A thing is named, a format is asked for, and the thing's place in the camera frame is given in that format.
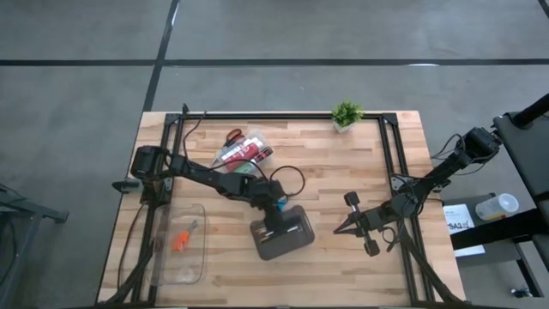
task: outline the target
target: bottle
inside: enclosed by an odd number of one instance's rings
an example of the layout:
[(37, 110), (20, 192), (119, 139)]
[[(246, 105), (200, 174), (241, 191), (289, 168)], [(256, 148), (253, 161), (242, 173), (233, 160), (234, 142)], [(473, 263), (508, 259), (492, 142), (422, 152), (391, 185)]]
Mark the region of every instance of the bottle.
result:
[[(266, 147), (259, 154), (256, 154), (256, 156), (250, 161), (258, 164), (259, 162), (265, 160), (271, 154), (273, 154), (273, 149), (271, 147)], [(241, 165), (240, 167), (237, 167), (234, 170), (234, 172), (235, 173), (253, 173), (255, 170), (256, 170), (256, 166), (247, 162)]]
[(506, 217), (518, 210), (518, 201), (508, 193), (492, 197), (474, 207), (480, 219), (489, 221), (496, 218)]
[(238, 145), (232, 152), (230, 152), (230, 156), (224, 159), (224, 162), (226, 163), (226, 170), (228, 172), (232, 172), (237, 167), (240, 167), (245, 163), (245, 161), (241, 160), (253, 159), (253, 157), (259, 154), (260, 147), (262, 146), (262, 142), (257, 140), (257, 138), (244, 140), (242, 145)]

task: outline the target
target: orange object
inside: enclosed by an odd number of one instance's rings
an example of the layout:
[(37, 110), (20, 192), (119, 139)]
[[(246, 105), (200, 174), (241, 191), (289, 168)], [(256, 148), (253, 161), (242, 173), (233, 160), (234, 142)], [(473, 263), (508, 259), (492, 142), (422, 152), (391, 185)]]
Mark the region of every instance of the orange object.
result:
[(186, 231), (176, 235), (172, 242), (172, 251), (184, 251), (189, 245), (189, 236), (192, 231), (198, 226), (198, 222), (194, 220)]

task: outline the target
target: potted plant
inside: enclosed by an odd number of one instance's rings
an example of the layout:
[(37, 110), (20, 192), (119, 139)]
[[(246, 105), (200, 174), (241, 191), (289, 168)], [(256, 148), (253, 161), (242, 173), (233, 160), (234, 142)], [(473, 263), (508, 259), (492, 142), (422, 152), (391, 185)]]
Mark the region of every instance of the potted plant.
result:
[(332, 111), (334, 127), (339, 133), (353, 128), (353, 125), (362, 119), (362, 106), (354, 104), (350, 99), (344, 99)]

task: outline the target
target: butcher block tabletop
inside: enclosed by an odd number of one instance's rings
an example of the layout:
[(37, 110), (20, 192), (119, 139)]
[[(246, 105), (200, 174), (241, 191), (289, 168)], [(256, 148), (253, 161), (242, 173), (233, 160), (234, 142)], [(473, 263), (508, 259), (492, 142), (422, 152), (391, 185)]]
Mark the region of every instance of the butcher block tabletop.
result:
[[(423, 176), (432, 165), (419, 113), (395, 113), (409, 172), (414, 176)], [(160, 144), (164, 118), (164, 112), (143, 114), (136, 148)], [(185, 120), (184, 123), (184, 132), (188, 132), (196, 120)], [(261, 220), (262, 211), (253, 209), (248, 203), (227, 200), (205, 185), (176, 178), (172, 209), (186, 208), (192, 204), (201, 204), (205, 208), (208, 225), (204, 271), (195, 284), (159, 286), (155, 305), (408, 305), (410, 299), (398, 245), (391, 252), (386, 252), (387, 244), (381, 234), (373, 232), (371, 236), (379, 244), (381, 252), (369, 257), (362, 239), (333, 234), (350, 210), (343, 200), (345, 193), (358, 193), (361, 210), (379, 206), (391, 198), (378, 122), (362, 120), (349, 132), (338, 134), (327, 119), (205, 119), (187, 138), (190, 159), (209, 166), (225, 142), (226, 134), (235, 128), (244, 133), (258, 129), (265, 135), (274, 150), (264, 165), (267, 175), (285, 165), (296, 166), (303, 171), (305, 189), (292, 197), (286, 207), (303, 206), (316, 235), (315, 241), (296, 251), (263, 261), (250, 234), (250, 223)], [(174, 132), (168, 145), (172, 144), (173, 136)], [(395, 170), (398, 171), (392, 136), (389, 134), (389, 143)], [(276, 178), (286, 192), (296, 191), (301, 186), (301, 178), (290, 169), (280, 171)], [(130, 223), (141, 206), (140, 195), (126, 194), (120, 203), (98, 301), (106, 300), (116, 292), (118, 264)], [(123, 281), (137, 261), (145, 214), (145, 210), (140, 213), (130, 237), (122, 269)], [(419, 223), (430, 264), (450, 290), (465, 299), (440, 203), (428, 200), (419, 216)], [(415, 263), (414, 274), (419, 298), (424, 300), (421, 276)], [(147, 297), (149, 283), (146, 274), (143, 299)]]

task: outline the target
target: white paper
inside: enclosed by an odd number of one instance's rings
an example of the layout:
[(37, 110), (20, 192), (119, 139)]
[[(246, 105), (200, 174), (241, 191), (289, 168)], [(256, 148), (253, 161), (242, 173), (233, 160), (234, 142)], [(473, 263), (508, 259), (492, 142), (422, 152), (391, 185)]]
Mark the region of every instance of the white paper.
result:
[[(474, 227), (473, 219), (466, 204), (444, 206), (443, 209), (450, 235)], [(483, 245), (454, 250), (456, 258), (483, 253), (485, 253)]]

